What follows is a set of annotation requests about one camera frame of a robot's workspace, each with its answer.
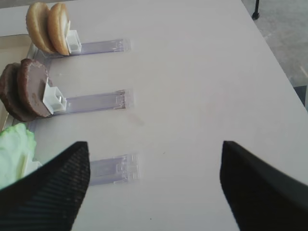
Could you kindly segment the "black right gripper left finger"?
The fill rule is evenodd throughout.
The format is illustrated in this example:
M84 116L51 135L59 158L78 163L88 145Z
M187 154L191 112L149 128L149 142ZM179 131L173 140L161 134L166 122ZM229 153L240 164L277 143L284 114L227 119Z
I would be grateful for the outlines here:
M90 182L88 143L77 141L42 167L1 189L2 231L69 231Z

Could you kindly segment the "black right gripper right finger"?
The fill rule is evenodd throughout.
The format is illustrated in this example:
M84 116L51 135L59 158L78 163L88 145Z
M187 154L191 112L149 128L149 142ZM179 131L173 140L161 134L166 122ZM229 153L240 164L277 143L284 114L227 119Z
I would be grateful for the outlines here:
M220 184L242 231L306 231L308 187L234 141L222 145Z

